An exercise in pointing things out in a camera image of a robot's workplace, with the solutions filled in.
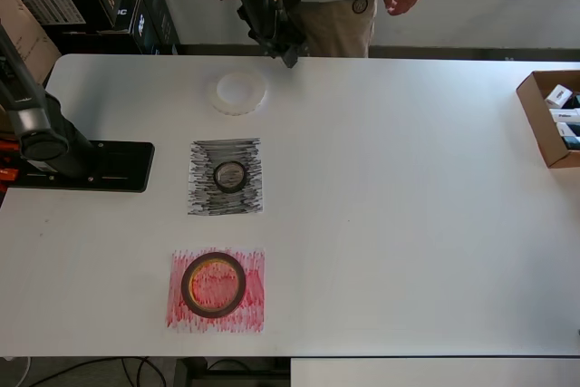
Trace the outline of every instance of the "black tape roll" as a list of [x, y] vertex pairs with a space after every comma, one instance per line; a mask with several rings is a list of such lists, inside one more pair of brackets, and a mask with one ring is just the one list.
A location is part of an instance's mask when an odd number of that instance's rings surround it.
[[[192, 291], [191, 282], [197, 274], [197, 272], [205, 265], [221, 262], [229, 265], [236, 273], [237, 278], [237, 291], [234, 298], [225, 306], [218, 309], [208, 309], [204, 308], [197, 303]], [[207, 253], [196, 258], [191, 265], [185, 270], [183, 278], [181, 279], [181, 295], [185, 304], [188, 306], [189, 310], [198, 316], [207, 317], [210, 319], [215, 319], [218, 317], [224, 317], [234, 310], [237, 309], [239, 304], [244, 299], [244, 294], [246, 293], [246, 273], [244, 268], [239, 264], [235, 258], [226, 253]]]

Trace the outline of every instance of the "tape roll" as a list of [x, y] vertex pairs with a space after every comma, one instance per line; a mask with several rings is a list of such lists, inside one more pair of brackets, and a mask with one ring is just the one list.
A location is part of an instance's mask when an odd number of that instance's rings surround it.
[[210, 85], [212, 106], [226, 115], [255, 111], [266, 95], [266, 82], [256, 73], [230, 73]]
[[[231, 300], [224, 306], [217, 308], [206, 308], [197, 301], [193, 291], [193, 281], [196, 275], [201, 271], [203, 266], [212, 263], [224, 263], [232, 268], [236, 275], [237, 289]], [[216, 319], [232, 313], [244, 299], [246, 294], [246, 273], [239, 262], [226, 253], [207, 253], [196, 258], [186, 269], [181, 278], [181, 295], [186, 306], [198, 316], [209, 319]]]

